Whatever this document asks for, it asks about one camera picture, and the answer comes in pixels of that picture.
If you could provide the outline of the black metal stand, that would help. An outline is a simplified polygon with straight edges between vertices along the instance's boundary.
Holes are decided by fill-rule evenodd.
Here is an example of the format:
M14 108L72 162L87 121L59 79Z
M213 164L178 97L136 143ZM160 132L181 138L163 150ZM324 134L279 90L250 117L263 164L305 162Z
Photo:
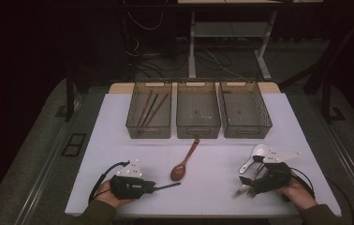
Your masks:
M69 122L78 108L80 97L80 93L75 89L73 75L68 73L66 75L66 104L58 108L55 116L64 118L66 122Z
M332 121L345 121L346 118L338 107L331 106L332 78L326 76L322 85L321 114L328 124Z

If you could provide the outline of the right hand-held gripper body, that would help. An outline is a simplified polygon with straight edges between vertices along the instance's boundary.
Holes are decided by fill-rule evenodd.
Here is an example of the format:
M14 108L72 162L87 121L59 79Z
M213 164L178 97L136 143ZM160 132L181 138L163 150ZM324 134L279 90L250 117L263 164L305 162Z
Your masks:
M300 155L300 152L270 150L262 160L267 171L261 178L252 182L252 194L257 195L286 186L291 180L291 171L286 162Z

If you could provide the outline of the person's left hand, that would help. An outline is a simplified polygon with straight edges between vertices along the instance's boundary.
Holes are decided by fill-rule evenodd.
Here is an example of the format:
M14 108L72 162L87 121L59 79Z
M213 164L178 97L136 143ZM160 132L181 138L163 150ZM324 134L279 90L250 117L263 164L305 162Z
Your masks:
M104 202L114 208L119 208L128 203L134 202L133 199L119 200L111 193L110 181L103 182L96 191L95 200Z

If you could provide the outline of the brown wooden spoon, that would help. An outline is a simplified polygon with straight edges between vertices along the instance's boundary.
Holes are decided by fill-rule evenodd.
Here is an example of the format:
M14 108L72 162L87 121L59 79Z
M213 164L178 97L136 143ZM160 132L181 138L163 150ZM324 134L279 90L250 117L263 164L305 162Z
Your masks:
M193 154L193 152L196 150L197 146L199 145L200 139L194 140L192 143L188 153L186 154L184 160L176 165L170 172L170 179L172 181L180 181L184 178L185 176L185 171L186 171L186 163Z

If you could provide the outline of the transparent grey plastic bin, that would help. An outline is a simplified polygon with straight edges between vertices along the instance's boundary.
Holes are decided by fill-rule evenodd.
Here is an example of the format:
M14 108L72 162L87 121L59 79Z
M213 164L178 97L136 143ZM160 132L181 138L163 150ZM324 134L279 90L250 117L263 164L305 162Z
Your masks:
M138 127L137 123L145 100L153 90L151 99L158 94L159 97L153 107L152 113L161 99L169 94L162 107L155 115L148 127ZM136 82L133 88L133 94L130 101L129 111L126 118L125 126L129 136L132 139L168 139L170 137L171 123L171 94L172 85L170 82Z
M226 138L264 139L273 127L257 82L221 82L218 98Z
M176 126L179 139L218 138L221 121L214 82L178 83Z

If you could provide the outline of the black chopstick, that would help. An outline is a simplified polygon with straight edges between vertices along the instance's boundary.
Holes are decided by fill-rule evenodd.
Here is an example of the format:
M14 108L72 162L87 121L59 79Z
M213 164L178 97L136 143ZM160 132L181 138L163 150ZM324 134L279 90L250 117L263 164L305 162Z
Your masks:
M177 182L177 183L173 183L173 184L170 184L170 185L166 185L166 186L162 186L162 187L154 187L154 190L155 191L158 191L160 189L164 189L164 188L173 188L173 187L177 187L177 186L180 186L181 183L180 182Z
M155 94L155 96L149 102L146 112L145 112L145 114L142 118L141 124L140 124L141 127L143 127L144 124L146 123L146 121L149 119L150 114L152 113L153 107L155 106L155 103L156 103L158 97L159 97L159 95Z

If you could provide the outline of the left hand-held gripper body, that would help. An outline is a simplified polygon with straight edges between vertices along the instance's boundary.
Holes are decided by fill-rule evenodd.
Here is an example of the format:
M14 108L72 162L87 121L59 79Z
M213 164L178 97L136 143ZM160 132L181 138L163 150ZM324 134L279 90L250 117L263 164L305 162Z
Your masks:
M139 199L146 192L139 161L128 161L111 179L111 193L119 200Z

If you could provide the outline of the person's right hand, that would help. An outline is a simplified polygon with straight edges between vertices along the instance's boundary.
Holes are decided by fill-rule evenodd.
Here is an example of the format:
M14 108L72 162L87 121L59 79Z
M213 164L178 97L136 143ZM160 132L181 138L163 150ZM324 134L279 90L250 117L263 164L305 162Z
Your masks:
M286 196L299 212L317 205L311 194L295 179L291 179L287 186L279 188L276 192Z

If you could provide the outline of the metal fork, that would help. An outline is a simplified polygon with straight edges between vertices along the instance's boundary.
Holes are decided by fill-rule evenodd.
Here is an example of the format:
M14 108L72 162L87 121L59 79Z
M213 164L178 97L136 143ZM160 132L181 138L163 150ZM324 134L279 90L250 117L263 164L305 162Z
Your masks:
M263 170L264 168L264 164L261 164L258 169L255 171L255 173L253 174L253 176L251 177L251 180L254 181L257 179L258 175L260 174L260 172ZM253 199L256 196L256 192L255 190L253 190L252 188L249 188L247 190L246 196L250 199Z

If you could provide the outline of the white metal desk frame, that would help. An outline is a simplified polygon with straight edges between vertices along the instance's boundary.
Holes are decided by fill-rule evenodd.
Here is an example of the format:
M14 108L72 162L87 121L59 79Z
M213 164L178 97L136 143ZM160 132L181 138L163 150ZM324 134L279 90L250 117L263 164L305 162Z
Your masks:
M254 50L258 69L265 81L272 79L271 73L264 60L271 34L278 13L283 7L305 7L322 3L323 0L177 0L177 4L188 7L190 10L190 34L188 72L190 78L197 76L195 39L196 38L261 38L261 45ZM258 7L259 11L269 10L265 20L255 19L252 22L199 22L196 12L205 10L237 10L244 12L250 8Z

